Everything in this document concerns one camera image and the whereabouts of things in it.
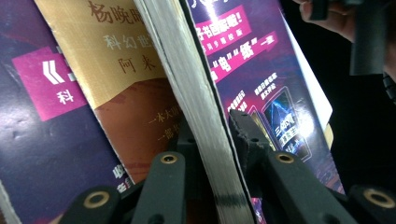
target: brass grommet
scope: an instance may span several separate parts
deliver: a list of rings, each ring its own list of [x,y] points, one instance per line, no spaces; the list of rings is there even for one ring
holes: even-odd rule
[[[283,163],[293,163],[294,158],[285,153],[278,153],[276,154],[276,159],[283,162]]]
[[[376,189],[366,189],[363,192],[364,197],[373,204],[383,208],[394,208],[396,203],[386,193]]]
[[[102,199],[100,199],[98,202],[93,202],[92,199],[94,197],[102,197]],[[90,193],[84,200],[84,206],[86,208],[97,208],[100,207],[102,205],[104,205],[105,203],[108,202],[108,199],[110,198],[110,195],[105,192],[105,191],[96,191],[93,193]]]
[[[172,164],[172,163],[175,163],[176,161],[177,161],[177,156],[172,155],[172,154],[164,155],[161,158],[161,162],[165,163],[165,164]]]

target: purple book cover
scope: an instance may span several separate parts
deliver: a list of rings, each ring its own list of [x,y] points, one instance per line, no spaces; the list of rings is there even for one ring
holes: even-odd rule
[[[296,154],[321,183],[343,192],[279,3],[187,4],[226,116],[230,109],[256,113],[276,150]]]
[[[86,189],[128,189],[35,3],[0,3],[0,183],[17,219],[49,223]]]

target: yellow book cover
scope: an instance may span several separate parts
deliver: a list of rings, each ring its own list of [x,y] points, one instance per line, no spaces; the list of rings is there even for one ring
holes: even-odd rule
[[[178,133],[181,111],[131,0],[35,0],[133,181]]]

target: book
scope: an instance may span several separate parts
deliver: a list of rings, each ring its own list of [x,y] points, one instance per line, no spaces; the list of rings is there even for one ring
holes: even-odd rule
[[[276,0],[134,1],[195,136],[222,223],[257,221],[234,157],[231,109],[256,116],[276,150],[296,154],[321,183],[343,191]]]
[[[5,221],[49,223],[86,189],[131,187],[35,3],[0,3],[0,210]]]
[[[133,1],[35,0],[133,183],[182,116]]]

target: black background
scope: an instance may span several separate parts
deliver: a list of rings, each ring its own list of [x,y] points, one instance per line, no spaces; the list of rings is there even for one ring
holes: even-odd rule
[[[281,4],[332,105],[332,155],[346,191],[369,184],[396,192],[396,105],[384,91],[382,76],[350,76],[351,43],[303,22],[292,0]]]

